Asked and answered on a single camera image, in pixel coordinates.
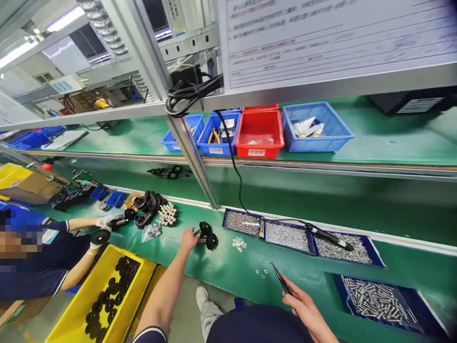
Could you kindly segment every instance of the navy blue tray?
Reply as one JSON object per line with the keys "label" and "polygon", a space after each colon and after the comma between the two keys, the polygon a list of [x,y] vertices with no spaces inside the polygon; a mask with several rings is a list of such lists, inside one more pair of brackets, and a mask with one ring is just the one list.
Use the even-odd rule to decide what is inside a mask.
{"label": "navy blue tray", "polygon": [[280,247],[283,247],[283,248],[287,248],[287,249],[292,249],[292,250],[295,250],[295,251],[298,251],[298,252],[303,252],[303,253],[306,253],[306,254],[309,254],[309,255],[314,255],[314,256],[317,255],[316,248],[315,248],[315,245],[314,245],[313,234],[311,232],[309,232],[308,230],[306,230],[304,226],[290,224],[290,223],[286,223],[286,222],[274,222],[274,223],[277,223],[277,224],[280,224],[280,225],[283,225],[283,226],[289,226],[289,227],[300,229],[300,230],[305,230],[306,231],[306,237],[308,239],[309,252],[307,252],[306,250],[300,250],[300,249],[292,248],[292,247],[289,247],[289,246],[286,246],[286,245],[282,245],[282,244],[278,244],[278,243],[268,242],[267,241],[268,230],[269,230],[268,229],[268,222],[265,224],[265,243],[272,244],[272,245],[277,245],[277,246],[280,246]]}
{"label": "navy blue tray", "polygon": [[381,256],[379,255],[379,251],[376,249],[376,246],[374,245],[374,243],[373,243],[373,241],[371,240],[370,237],[364,236],[364,235],[356,235],[356,234],[351,234],[351,233],[345,233],[345,232],[329,231],[329,233],[333,233],[333,232],[340,233],[340,234],[343,234],[343,235],[348,235],[348,236],[359,237],[362,240],[363,245],[367,250],[368,256],[373,261],[373,264],[362,263],[362,262],[351,261],[351,260],[345,260],[345,259],[338,259],[338,258],[328,257],[328,256],[322,256],[319,253],[319,247],[318,247],[317,242],[314,242],[315,247],[316,247],[316,252],[317,252],[319,257],[328,258],[328,259],[331,259],[331,260],[338,260],[338,261],[346,261],[346,262],[351,262],[351,263],[365,264],[365,265],[376,265],[376,266],[383,267],[383,268],[387,267],[384,264],[384,262],[382,261]]}
{"label": "navy blue tray", "polygon": [[[447,332],[438,319],[436,314],[434,314],[431,309],[429,308],[427,302],[422,297],[420,292],[413,288],[395,286],[388,283],[377,282],[373,280],[366,280],[366,279],[359,279],[350,276],[343,276],[338,274],[333,274],[333,280],[335,281],[335,285],[337,287],[338,293],[341,297],[341,301],[343,302],[343,307],[348,311],[350,314],[371,320],[373,322],[382,323],[385,325],[397,327],[403,330],[416,332],[419,334],[427,335],[427,336],[434,336],[448,339]],[[354,281],[364,281],[364,282],[371,282],[379,285],[389,286],[394,288],[393,294],[397,301],[403,306],[404,310],[407,313],[408,317],[408,324],[401,325],[400,323],[392,323],[386,320],[377,319],[376,317],[366,317],[362,315],[356,308],[354,304],[354,300],[352,299],[349,290],[347,289],[343,278],[349,278]],[[408,309],[413,313],[416,323],[412,319],[411,315],[409,314]]]}
{"label": "navy blue tray", "polygon": [[258,232],[258,236],[254,236],[254,235],[251,235],[249,233],[244,233],[244,232],[241,232],[241,231],[238,231],[238,230],[235,230],[235,229],[232,229],[230,227],[227,227],[225,226],[225,217],[227,215],[227,212],[236,212],[236,213],[242,213],[242,214],[246,214],[246,215],[249,215],[249,213],[246,213],[244,211],[237,211],[237,210],[233,210],[233,209],[229,209],[229,208],[226,208],[225,209],[225,212],[224,212],[224,219],[222,220],[222,227],[224,229],[227,229],[227,230],[232,230],[234,232],[237,232],[237,233],[240,233],[240,234],[244,234],[244,235],[247,235],[247,236],[251,236],[251,237],[256,237],[256,238],[260,238],[260,239],[265,239],[265,217],[262,217],[262,216],[256,216],[256,217],[259,217],[260,218],[260,227],[259,227],[259,232]]}

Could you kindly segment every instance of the red plastic bin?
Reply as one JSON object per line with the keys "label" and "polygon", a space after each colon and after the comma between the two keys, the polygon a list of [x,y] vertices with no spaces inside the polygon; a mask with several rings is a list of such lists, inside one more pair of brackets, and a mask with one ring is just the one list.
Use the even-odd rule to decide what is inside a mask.
{"label": "red plastic bin", "polygon": [[281,112],[243,112],[235,146],[238,157],[276,158],[279,149],[284,146]]}
{"label": "red plastic bin", "polygon": [[245,106],[243,107],[243,112],[248,111],[278,111],[279,104],[270,104],[270,105],[262,105],[262,106]]}

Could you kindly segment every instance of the navy shirt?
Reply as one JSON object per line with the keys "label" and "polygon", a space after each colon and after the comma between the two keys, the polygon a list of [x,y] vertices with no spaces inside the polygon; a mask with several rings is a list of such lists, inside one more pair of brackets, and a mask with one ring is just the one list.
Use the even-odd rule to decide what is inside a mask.
{"label": "navy shirt", "polygon": [[68,222],[53,222],[31,231],[60,231],[41,251],[28,253],[27,259],[0,259],[0,301],[28,300],[57,293],[90,245],[90,236],[74,237]]}
{"label": "navy shirt", "polygon": [[[163,331],[146,328],[132,343],[165,343]],[[253,305],[235,309],[218,318],[209,331],[206,343],[313,343],[308,329],[292,313],[278,307]]]}

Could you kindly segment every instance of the plastic bag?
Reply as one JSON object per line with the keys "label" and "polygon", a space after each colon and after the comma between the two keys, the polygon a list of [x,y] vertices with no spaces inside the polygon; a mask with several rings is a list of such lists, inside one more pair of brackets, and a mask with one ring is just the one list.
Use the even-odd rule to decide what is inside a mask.
{"label": "plastic bag", "polygon": [[162,226],[155,223],[153,225],[147,225],[141,236],[141,243],[150,241],[153,238],[157,238],[162,234]]}

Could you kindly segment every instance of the ceiling light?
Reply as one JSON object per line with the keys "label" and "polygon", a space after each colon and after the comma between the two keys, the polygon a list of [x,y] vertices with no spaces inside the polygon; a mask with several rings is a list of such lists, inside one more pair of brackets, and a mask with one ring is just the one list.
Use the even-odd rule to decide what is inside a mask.
{"label": "ceiling light", "polygon": [[81,7],[77,6],[67,14],[64,14],[60,19],[49,25],[46,30],[49,32],[57,32],[83,15],[84,10]]}
{"label": "ceiling light", "polygon": [[37,45],[38,45],[38,42],[36,42],[36,41],[33,41],[31,43],[22,44],[18,48],[14,49],[10,53],[8,53],[5,57],[0,59],[0,68],[3,68],[7,64],[13,62],[19,56],[25,54],[27,51],[29,51],[30,49],[36,47]]}

